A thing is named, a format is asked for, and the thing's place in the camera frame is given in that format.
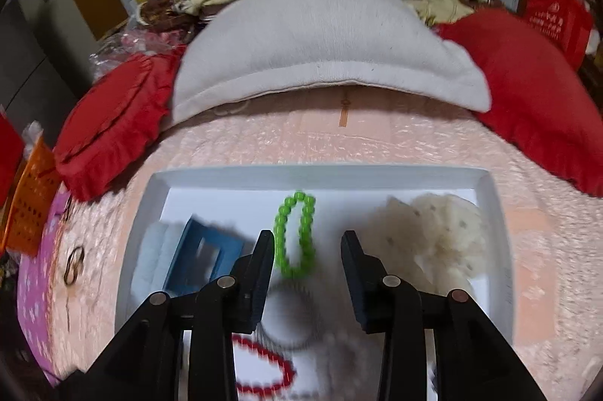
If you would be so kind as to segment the cream dotted scrunchie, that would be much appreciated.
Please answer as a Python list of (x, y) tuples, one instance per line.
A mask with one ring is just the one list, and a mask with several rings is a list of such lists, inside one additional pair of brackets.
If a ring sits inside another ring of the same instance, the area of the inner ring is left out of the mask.
[(452, 194), (394, 197), (357, 231), (364, 251), (421, 292), (474, 296), (470, 280), (485, 273), (487, 228), (473, 203)]

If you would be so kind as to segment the blue hair claw clip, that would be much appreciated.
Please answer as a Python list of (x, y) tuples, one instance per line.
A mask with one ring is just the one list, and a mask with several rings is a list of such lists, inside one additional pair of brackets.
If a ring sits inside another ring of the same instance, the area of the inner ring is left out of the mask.
[(164, 290), (173, 297), (195, 293), (212, 280), (228, 275), (244, 247), (242, 238), (191, 216), (168, 268)]

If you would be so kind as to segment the light blue fluffy scrunchie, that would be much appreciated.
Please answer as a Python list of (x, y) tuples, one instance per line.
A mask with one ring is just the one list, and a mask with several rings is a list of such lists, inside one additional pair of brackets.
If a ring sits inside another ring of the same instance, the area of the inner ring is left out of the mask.
[(137, 309), (150, 294), (165, 291), (183, 229), (183, 222), (157, 221), (145, 231), (131, 281), (129, 312)]

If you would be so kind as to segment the white shallow tray box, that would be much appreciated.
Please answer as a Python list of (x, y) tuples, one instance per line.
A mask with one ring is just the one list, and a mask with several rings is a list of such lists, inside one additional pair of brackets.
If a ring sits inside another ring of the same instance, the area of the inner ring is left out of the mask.
[(292, 354), (296, 372), (286, 400), (372, 400), (377, 395), (380, 336), (366, 336), (354, 318), (340, 259), (345, 231), (363, 222), (389, 197), (411, 203), (432, 193), (473, 203), (487, 228), (485, 273), (470, 280), (474, 298), (506, 340), (514, 329), (510, 243), (501, 201), (491, 174), (481, 168), (424, 165), (253, 165), (198, 167), (155, 172), (146, 186), (129, 233), (115, 304), (115, 325), (129, 312), (131, 281), (140, 244), (154, 222), (183, 222), (191, 216), (254, 247), (285, 197), (303, 191), (318, 204), (313, 223), (317, 251), (306, 280), (307, 299), (279, 274), (262, 316), (265, 330), (280, 342), (318, 342)]

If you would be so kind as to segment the purple floral bed sheet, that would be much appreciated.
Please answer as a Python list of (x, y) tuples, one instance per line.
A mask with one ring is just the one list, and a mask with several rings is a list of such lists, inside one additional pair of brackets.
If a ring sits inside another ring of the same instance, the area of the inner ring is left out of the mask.
[(56, 268), (56, 252), (60, 242), (63, 217), (70, 193), (60, 186), (52, 201), (36, 257), (20, 256), (17, 280), (17, 319), (33, 358), (51, 385), (57, 383), (54, 372), (51, 336), (51, 286)]

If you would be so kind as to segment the pink quilted bedspread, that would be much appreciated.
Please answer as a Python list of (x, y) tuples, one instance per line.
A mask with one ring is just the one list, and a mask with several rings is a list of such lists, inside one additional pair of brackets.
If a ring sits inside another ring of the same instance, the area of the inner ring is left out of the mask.
[(119, 270), (148, 179), (176, 167), (314, 162), (488, 169), (515, 261), (514, 344), (551, 400), (577, 400), (602, 366), (602, 203), (527, 159), (469, 112), (367, 88), (292, 92), (214, 109), (168, 130), (95, 203), (68, 203), (51, 286), (55, 375), (112, 337)]

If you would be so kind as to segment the orange plastic basket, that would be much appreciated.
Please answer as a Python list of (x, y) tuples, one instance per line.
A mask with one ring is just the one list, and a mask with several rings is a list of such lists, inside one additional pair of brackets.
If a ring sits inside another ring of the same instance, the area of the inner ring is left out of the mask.
[(1, 254), (14, 251), (36, 257), (61, 178), (52, 150), (40, 135), (9, 197), (1, 223)]

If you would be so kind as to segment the red ruffled cushion left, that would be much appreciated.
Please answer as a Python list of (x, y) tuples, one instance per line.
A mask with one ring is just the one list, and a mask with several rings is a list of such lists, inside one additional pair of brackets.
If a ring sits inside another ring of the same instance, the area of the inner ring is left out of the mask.
[(53, 153), (69, 192), (81, 202), (104, 195), (156, 141), (170, 113), (186, 47), (134, 54), (105, 74), (73, 108)]

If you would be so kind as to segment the red cushion right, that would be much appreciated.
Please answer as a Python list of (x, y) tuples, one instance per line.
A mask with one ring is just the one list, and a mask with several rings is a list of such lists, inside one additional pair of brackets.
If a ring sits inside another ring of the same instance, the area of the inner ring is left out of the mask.
[(436, 28), (482, 70), (491, 109), (477, 119), (580, 192), (602, 196), (602, 118), (562, 53), (501, 9)]

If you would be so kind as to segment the white pillow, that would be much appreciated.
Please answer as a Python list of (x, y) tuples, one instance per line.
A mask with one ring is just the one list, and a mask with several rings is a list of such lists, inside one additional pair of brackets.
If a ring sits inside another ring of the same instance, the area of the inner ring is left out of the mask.
[(237, 0), (188, 45), (167, 125), (222, 105), (343, 84), (491, 108), (485, 75), (468, 52), (403, 0)]

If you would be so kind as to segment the red shopping bag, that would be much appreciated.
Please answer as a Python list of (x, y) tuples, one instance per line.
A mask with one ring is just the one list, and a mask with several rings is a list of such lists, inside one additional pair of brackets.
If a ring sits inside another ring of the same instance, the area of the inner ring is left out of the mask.
[(587, 53), (594, 19), (584, 0), (526, 0), (522, 18), (578, 70)]

